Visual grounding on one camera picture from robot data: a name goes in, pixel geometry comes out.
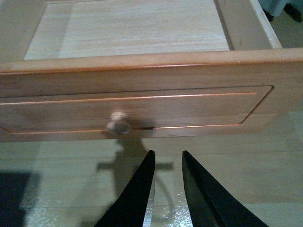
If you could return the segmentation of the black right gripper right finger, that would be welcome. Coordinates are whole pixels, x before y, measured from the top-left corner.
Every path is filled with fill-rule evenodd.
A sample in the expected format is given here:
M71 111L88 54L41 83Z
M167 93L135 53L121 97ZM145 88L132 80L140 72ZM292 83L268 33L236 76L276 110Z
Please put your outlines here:
M194 227L266 227L188 151L182 154L183 183Z

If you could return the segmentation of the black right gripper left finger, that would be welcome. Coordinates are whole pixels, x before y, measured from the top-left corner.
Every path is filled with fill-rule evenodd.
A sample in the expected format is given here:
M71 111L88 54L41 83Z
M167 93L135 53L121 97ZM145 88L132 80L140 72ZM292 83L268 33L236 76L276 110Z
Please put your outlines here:
M155 195L155 152L150 150L97 227L150 227Z

